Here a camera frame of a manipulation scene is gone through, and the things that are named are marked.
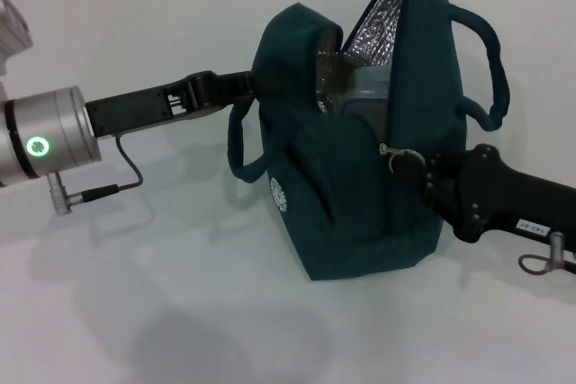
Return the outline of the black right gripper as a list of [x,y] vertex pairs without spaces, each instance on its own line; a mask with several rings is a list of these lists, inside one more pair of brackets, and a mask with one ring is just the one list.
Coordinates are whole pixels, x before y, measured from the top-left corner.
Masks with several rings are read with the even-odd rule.
[[557,232],[564,249],[576,253],[576,188],[510,168],[494,146],[458,155],[396,149],[391,174],[424,176],[421,199],[466,243],[499,230],[549,245]]

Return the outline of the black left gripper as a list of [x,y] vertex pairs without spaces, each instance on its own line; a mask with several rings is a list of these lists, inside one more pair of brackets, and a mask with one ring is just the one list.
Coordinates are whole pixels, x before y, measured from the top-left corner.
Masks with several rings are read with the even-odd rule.
[[167,85],[91,101],[85,108],[94,135],[102,138],[200,118],[252,96],[248,71],[203,71]]

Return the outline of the dark teal insulated lunch bag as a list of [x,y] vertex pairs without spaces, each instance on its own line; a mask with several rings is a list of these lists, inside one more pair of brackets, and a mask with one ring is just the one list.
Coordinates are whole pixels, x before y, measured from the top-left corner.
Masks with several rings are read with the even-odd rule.
[[[352,72],[390,66],[387,135],[339,111]],[[371,0],[349,34],[303,4],[259,42],[254,93],[229,115],[231,172],[266,177],[314,281],[410,268],[435,252],[443,221],[391,174],[391,152],[461,154],[467,121],[508,113],[496,32],[448,0]]]

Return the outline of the clear plastic container blue lid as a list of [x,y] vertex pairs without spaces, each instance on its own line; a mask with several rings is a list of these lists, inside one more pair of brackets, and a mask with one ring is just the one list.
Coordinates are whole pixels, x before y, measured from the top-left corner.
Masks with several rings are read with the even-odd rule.
[[366,66],[355,69],[348,81],[339,111],[364,119],[379,141],[387,135],[392,68]]

